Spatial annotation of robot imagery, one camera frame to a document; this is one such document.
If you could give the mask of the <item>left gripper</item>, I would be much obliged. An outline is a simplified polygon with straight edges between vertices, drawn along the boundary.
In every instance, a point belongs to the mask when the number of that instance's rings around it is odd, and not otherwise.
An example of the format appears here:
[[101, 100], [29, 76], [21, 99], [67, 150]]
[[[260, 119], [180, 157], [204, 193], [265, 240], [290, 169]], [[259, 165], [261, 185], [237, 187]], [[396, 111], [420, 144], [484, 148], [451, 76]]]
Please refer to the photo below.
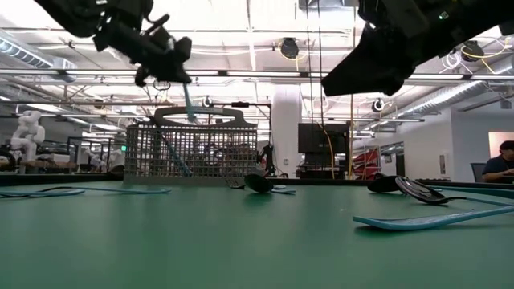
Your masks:
[[190, 59], [192, 40], [176, 40], [162, 26], [141, 33], [118, 18], [107, 18], [98, 27], [94, 44], [98, 51], [107, 47], [114, 48], [134, 63], [150, 64], [157, 61], [157, 65], [141, 65], [137, 68], [134, 83], [138, 87], [144, 87], [149, 77], [172, 83], [191, 82], [184, 62]]

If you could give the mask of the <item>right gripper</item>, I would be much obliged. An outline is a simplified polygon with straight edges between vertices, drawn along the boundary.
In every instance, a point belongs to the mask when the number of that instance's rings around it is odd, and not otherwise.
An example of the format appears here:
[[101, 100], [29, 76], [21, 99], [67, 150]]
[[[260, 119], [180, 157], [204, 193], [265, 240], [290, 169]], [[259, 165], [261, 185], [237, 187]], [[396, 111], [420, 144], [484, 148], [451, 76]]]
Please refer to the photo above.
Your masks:
[[360, 42], [322, 80], [327, 96], [397, 92], [417, 65], [454, 48], [449, 0], [362, 0]]

